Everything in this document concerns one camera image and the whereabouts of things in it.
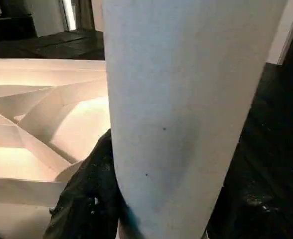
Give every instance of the white cylinder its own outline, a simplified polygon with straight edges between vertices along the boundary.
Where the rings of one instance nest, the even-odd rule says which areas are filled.
[[[285,2],[104,0],[115,168],[141,238],[203,234]]]

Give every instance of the white origami structure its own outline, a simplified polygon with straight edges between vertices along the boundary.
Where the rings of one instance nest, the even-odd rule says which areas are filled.
[[[0,235],[42,238],[48,208],[109,128],[105,62],[0,59]]]

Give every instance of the hand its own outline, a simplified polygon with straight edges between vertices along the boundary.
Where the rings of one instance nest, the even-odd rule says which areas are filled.
[[[109,130],[50,211],[52,217],[44,239],[114,239],[120,207]]]

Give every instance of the white paper roll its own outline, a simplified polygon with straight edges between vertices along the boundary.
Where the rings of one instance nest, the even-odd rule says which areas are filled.
[[[104,0],[116,174],[142,238],[203,234],[285,2]]]

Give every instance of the dark wooden floor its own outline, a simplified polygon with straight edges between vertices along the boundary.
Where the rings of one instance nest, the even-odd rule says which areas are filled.
[[[208,230],[293,239],[293,74],[266,64]]]
[[[19,41],[2,41],[0,58],[104,60],[103,33],[75,30]]]

